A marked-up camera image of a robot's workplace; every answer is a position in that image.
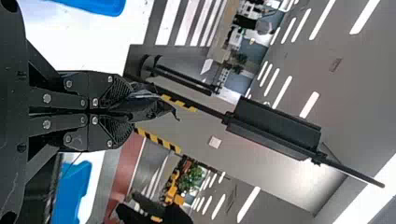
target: black cable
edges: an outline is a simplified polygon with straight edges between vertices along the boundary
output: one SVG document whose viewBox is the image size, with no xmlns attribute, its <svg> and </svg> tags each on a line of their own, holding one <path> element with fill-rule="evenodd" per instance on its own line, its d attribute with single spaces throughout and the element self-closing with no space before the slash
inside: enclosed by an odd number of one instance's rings
<svg viewBox="0 0 396 224">
<path fill-rule="evenodd" d="M 82 152 L 79 153 L 79 155 L 72 161 L 72 163 L 69 165 L 69 167 L 67 168 L 66 172 L 64 172 L 64 175 L 62 175 L 61 179 L 63 179 L 67 172 L 69 172 L 70 168 L 73 166 L 73 164 L 78 160 L 78 158 L 82 155 Z"/>
</svg>

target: black rod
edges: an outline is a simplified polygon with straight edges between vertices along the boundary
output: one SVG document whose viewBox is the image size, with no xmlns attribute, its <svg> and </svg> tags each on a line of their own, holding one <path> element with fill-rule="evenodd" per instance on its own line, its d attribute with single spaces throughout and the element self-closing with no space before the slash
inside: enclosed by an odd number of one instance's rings
<svg viewBox="0 0 396 224">
<path fill-rule="evenodd" d="M 169 73 L 167 73 L 165 71 L 162 71 L 162 70 L 159 70 L 159 69 L 156 69 L 156 68 L 151 68 L 151 67 L 146 67 L 145 69 L 147 69 L 148 71 L 150 71 L 150 72 L 152 72 L 152 73 L 154 73 L 154 74 L 156 74 L 158 76 L 165 77 L 165 78 L 167 78 L 169 80 L 172 80 L 172 81 L 174 81 L 174 82 L 176 82 L 176 83 L 178 83 L 180 85 L 183 85 L 185 87 L 188 87 L 190 89 L 198 91 L 198 92 L 200 92 L 202 94 L 205 94 L 207 96 L 211 96 L 212 95 L 212 91 L 207 90 L 207 89 L 202 89 L 202 88 L 200 88 L 200 87 L 198 87 L 198 86 L 196 86 L 194 84 L 191 84 L 190 82 L 187 82 L 185 80 L 179 79 L 177 77 L 172 77 L 171 75 L 169 75 Z"/>
<path fill-rule="evenodd" d="M 167 90 L 167 89 L 164 89 L 164 88 L 162 88 L 162 87 L 155 86 L 155 88 L 157 89 L 157 92 L 158 92 L 160 95 L 161 95 L 161 94 L 166 94 L 166 95 L 169 95 L 169 96 L 171 96 L 171 97 L 175 97 L 175 98 L 177 98 L 179 101 L 184 102 L 184 103 L 186 103 L 187 105 L 191 105 L 191 106 L 197 108 L 198 110 L 201 110 L 201 111 L 205 112 L 205 113 L 208 114 L 208 115 L 211 115 L 211 116 L 216 117 L 216 118 L 221 119 L 221 120 L 226 119 L 226 115 L 220 113 L 220 112 L 217 111 L 217 110 L 214 110 L 214 109 L 212 109 L 212 108 L 209 108 L 209 107 L 207 107 L 207 106 L 205 106 L 205 105 L 198 104 L 198 103 L 196 103 L 196 102 L 194 102 L 194 101 L 192 101 L 192 100 L 190 100 L 190 99 L 187 99 L 187 98 L 184 97 L 184 96 L 181 96 L 181 95 L 179 95 L 179 94 L 177 94 L 177 93 L 174 93 L 174 92 L 169 91 L 169 90 Z"/>
<path fill-rule="evenodd" d="M 186 80 L 188 80 L 188 81 L 190 81 L 190 82 L 193 82 L 193 83 L 195 83 L 195 84 L 197 84 L 197 85 L 203 86 L 203 87 L 205 87 L 205 88 L 207 88 L 207 89 L 209 89 L 209 90 L 212 90 L 212 91 L 213 91 L 213 89 L 214 89 L 213 86 L 211 86 L 211 85 L 208 85 L 208 84 L 206 84 L 206 83 L 204 83 L 204 82 L 202 82 L 202 81 L 200 81 L 200 80 L 197 80 L 197 79 L 195 79 L 195 78 L 186 76 L 186 75 L 184 75 L 184 74 L 182 74 L 182 73 L 180 73 L 180 72 L 178 72 L 178 71 L 175 71 L 175 70 L 173 70 L 173 69 L 171 69 L 171 68 L 168 68 L 168 67 L 165 67 L 165 66 L 163 66 L 163 65 L 158 64 L 158 65 L 155 66 L 155 67 L 156 67 L 156 68 L 159 68 L 159 69 L 161 69 L 161 70 L 163 70 L 163 71 L 165 71 L 165 72 L 168 72 L 168 73 L 170 73 L 170 74 L 173 75 L 173 76 L 181 77 L 181 78 L 186 79 Z"/>
<path fill-rule="evenodd" d="M 340 172 L 342 172 L 342 173 L 344 173 L 346 175 L 349 175 L 349 176 L 351 176 L 351 177 L 353 177 L 355 179 L 359 179 L 360 181 L 362 181 L 364 183 L 376 185 L 376 186 L 380 187 L 381 189 L 383 189 L 385 187 L 385 184 L 383 184 L 383 183 L 371 178 L 368 175 L 364 175 L 364 174 L 362 174 L 362 173 L 360 173 L 360 172 L 358 172 L 358 171 L 356 171 L 356 170 L 354 170 L 352 168 L 346 167 L 343 164 L 337 163 L 335 161 L 330 161 L 330 160 L 327 160 L 325 158 L 318 159 L 318 161 L 320 163 L 326 164 L 326 165 L 328 165 L 328 166 L 330 166 L 330 167 L 332 167 L 332 168 L 334 168 L 334 169 L 336 169 L 336 170 L 338 170 L 338 171 L 340 171 Z"/>
</svg>

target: ceiling light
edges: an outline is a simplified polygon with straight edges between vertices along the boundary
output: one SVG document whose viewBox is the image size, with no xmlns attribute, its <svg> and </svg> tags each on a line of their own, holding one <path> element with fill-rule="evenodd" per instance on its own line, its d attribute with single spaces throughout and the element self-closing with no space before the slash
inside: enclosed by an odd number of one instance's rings
<svg viewBox="0 0 396 224">
<path fill-rule="evenodd" d="M 262 78 L 262 82 L 260 83 L 260 87 L 262 87 L 262 86 L 264 85 L 264 82 L 265 82 L 265 80 L 268 78 L 268 75 L 270 74 L 272 67 L 273 67 L 272 64 L 270 64 L 270 65 L 268 66 L 268 69 L 267 69 L 267 71 L 265 72 L 264 77 Z"/>
<path fill-rule="evenodd" d="M 210 177 L 208 177 L 207 180 L 206 180 L 206 182 L 205 182 L 204 190 L 206 190 L 207 185 L 209 184 L 209 182 L 210 182 Z"/>
<path fill-rule="evenodd" d="M 197 202 L 195 203 L 194 207 L 192 208 L 192 210 L 195 211 L 195 209 L 197 208 L 199 202 L 201 201 L 201 198 L 198 198 Z"/>
<path fill-rule="evenodd" d="M 218 215 L 218 212 L 219 212 L 221 206 L 223 205 L 224 201 L 225 201 L 225 194 L 223 194 L 223 196 L 221 196 L 221 198 L 220 198 L 220 200 L 218 202 L 218 205 L 216 205 L 216 208 L 215 208 L 215 210 L 213 211 L 213 214 L 212 214 L 212 220 L 214 220 L 215 217 Z"/>
<path fill-rule="evenodd" d="M 213 183 L 215 183 L 216 177 L 218 177 L 218 174 L 215 174 L 215 175 L 213 175 L 213 177 L 212 177 L 212 181 L 210 181 L 209 188 L 212 188 L 212 186 L 213 186 Z"/>
<path fill-rule="evenodd" d="M 247 93 L 245 94 L 245 97 L 248 97 L 248 94 L 250 93 L 250 88 L 247 89 Z"/>
<path fill-rule="evenodd" d="M 262 70 L 260 71 L 259 76 L 257 77 L 257 80 L 260 80 L 260 78 L 262 78 L 262 74 L 264 73 L 265 68 L 267 67 L 267 64 L 268 64 L 268 61 L 266 61 L 264 63 L 264 65 L 262 66 Z"/>
<path fill-rule="evenodd" d="M 290 31 L 291 31 L 291 29 L 293 28 L 295 22 L 296 22 L 296 18 L 294 17 L 294 18 L 291 20 L 291 22 L 290 22 L 290 24 L 289 24 L 289 27 L 288 27 L 288 29 L 286 30 L 286 33 L 283 35 L 282 41 L 280 42 L 281 44 L 284 44 L 284 43 L 286 42 L 286 40 L 288 39 L 288 36 L 289 36 L 289 34 L 290 34 Z"/>
<path fill-rule="evenodd" d="M 317 34 L 320 30 L 320 27 L 323 25 L 323 22 L 326 20 L 327 16 L 329 16 L 330 10 L 332 10 L 332 6 L 334 6 L 335 0 L 329 0 L 329 3 L 324 8 L 322 15 L 320 16 L 317 25 L 315 26 L 314 30 L 312 31 L 311 36 L 309 36 L 309 40 L 315 39 Z"/>
<path fill-rule="evenodd" d="M 254 200 L 256 199 L 257 195 L 260 193 L 260 188 L 255 187 L 253 191 L 251 191 L 250 195 L 248 196 L 247 200 L 245 201 L 245 204 L 242 206 L 241 210 L 238 213 L 238 216 L 236 218 L 237 223 L 240 223 L 242 219 L 244 218 L 245 214 L 247 213 L 248 209 L 250 206 L 253 204 Z"/>
<path fill-rule="evenodd" d="M 197 208 L 197 212 L 199 212 L 201 210 L 201 207 L 204 204 L 204 201 L 205 201 L 205 197 L 201 199 L 201 202 L 199 203 L 198 208 Z"/>
<path fill-rule="evenodd" d="M 206 213 L 207 208 L 209 207 L 210 203 L 212 203 L 212 196 L 209 197 L 209 199 L 207 200 L 204 210 L 202 211 L 202 215 L 204 216 Z"/>
<path fill-rule="evenodd" d="M 298 27 L 297 27 L 296 32 L 294 33 L 293 38 L 291 39 L 291 43 L 294 43 L 294 42 L 297 40 L 297 37 L 299 36 L 300 32 L 303 30 L 303 27 L 304 27 L 304 25 L 305 25 L 305 23 L 306 23 L 306 20 L 308 20 L 309 14 L 311 13 L 311 10 L 312 10 L 312 9 L 309 8 L 309 9 L 305 12 L 303 18 L 302 18 L 301 21 L 300 21 L 300 24 L 299 24 Z"/>
<path fill-rule="evenodd" d="M 358 19 L 356 20 L 356 22 L 353 25 L 352 29 L 350 30 L 350 32 L 349 32 L 350 35 L 356 35 L 356 34 L 361 32 L 361 29 L 363 29 L 363 26 L 369 20 L 370 16 L 373 14 L 376 6 L 378 6 L 378 3 L 380 1 L 381 0 L 370 0 L 367 3 L 367 5 L 364 8 L 363 12 L 358 17 Z"/>
<path fill-rule="evenodd" d="M 221 177 L 219 178 L 219 184 L 221 184 L 222 180 L 224 179 L 224 176 L 225 176 L 225 172 L 221 174 Z"/>
<path fill-rule="evenodd" d="M 277 106 L 279 105 L 280 100 L 282 99 L 283 95 L 285 94 L 286 90 L 289 87 L 289 84 L 291 83 L 291 80 L 293 79 L 293 77 L 288 77 L 285 81 L 285 84 L 283 84 L 282 89 L 280 90 L 279 94 L 277 95 L 274 105 L 273 105 L 273 109 L 276 109 Z"/>
<path fill-rule="evenodd" d="M 290 11 L 291 6 L 293 6 L 293 2 L 294 2 L 293 0 L 290 0 L 289 6 L 288 6 L 288 8 L 286 9 L 287 12 Z"/>
<path fill-rule="evenodd" d="M 267 96 L 268 93 L 270 92 L 272 86 L 274 85 L 275 79 L 277 78 L 277 75 L 279 74 L 279 68 L 277 68 L 274 72 L 273 77 L 271 78 L 270 83 L 267 86 L 267 89 L 265 90 L 264 96 Z"/>
<path fill-rule="evenodd" d="M 279 35 L 280 27 L 277 27 L 275 34 L 273 35 L 273 38 L 271 39 L 270 45 L 273 45 L 276 41 L 277 35 Z"/>
<path fill-rule="evenodd" d="M 309 112 L 311 111 L 312 107 L 314 107 L 315 103 L 317 102 L 317 99 L 319 98 L 319 93 L 317 92 L 312 92 L 311 97 L 309 97 L 308 101 L 306 102 L 303 110 L 300 113 L 300 117 L 303 119 L 306 119 L 306 116 L 308 116 Z"/>
<path fill-rule="evenodd" d="M 333 224 L 369 223 L 396 195 L 396 154 L 378 172 L 375 179 L 386 185 L 384 189 L 367 185 Z"/>
</svg>

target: hazard stripe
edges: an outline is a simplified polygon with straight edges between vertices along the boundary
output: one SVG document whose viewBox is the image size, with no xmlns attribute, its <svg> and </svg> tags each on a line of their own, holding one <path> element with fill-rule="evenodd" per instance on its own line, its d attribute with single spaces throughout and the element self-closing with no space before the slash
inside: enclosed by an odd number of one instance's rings
<svg viewBox="0 0 396 224">
<path fill-rule="evenodd" d="M 190 111 L 190 112 L 197 112 L 197 108 L 195 108 L 195 107 L 192 106 L 192 105 L 188 105 L 188 104 L 186 104 L 186 103 L 180 101 L 180 100 L 177 99 L 176 97 L 172 98 L 172 97 L 170 97 L 170 96 L 168 96 L 168 95 L 166 95 L 166 94 L 163 94 L 163 95 L 161 96 L 161 98 L 162 98 L 163 100 L 165 100 L 166 102 L 170 102 L 170 103 L 172 103 L 172 104 L 178 105 L 178 106 L 180 106 L 180 107 L 182 107 L 182 108 L 184 108 L 184 109 L 186 109 L 186 110 L 188 110 L 188 111 Z"/>
<path fill-rule="evenodd" d="M 165 147 L 169 150 L 175 151 L 177 154 L 181 153 L 181 148 L 179 146 L 177 146 L 171 142 L 168 142 L 155 134 L 149 133 L 141 128 L 134 128 L 134 132 L 138 133 L 139 135 L 142 135 L 143 137 L 146 137 L 150 141 L 152 141 L 162 147 Z"/>
</svg>

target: green plant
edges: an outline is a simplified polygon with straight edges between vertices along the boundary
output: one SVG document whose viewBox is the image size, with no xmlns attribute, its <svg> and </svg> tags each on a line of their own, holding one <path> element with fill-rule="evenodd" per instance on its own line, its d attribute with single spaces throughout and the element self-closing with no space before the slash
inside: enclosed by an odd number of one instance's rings
<svg viewBox="0 0 396 224">
<path fill-rule="evenodd" d="M 193 164 L 190 170 L 184 174 L 178 181 L 178 189 L 181 192 L 190 192 L 203 177 L 203 170 L 196 164 Z"/>
</svg>

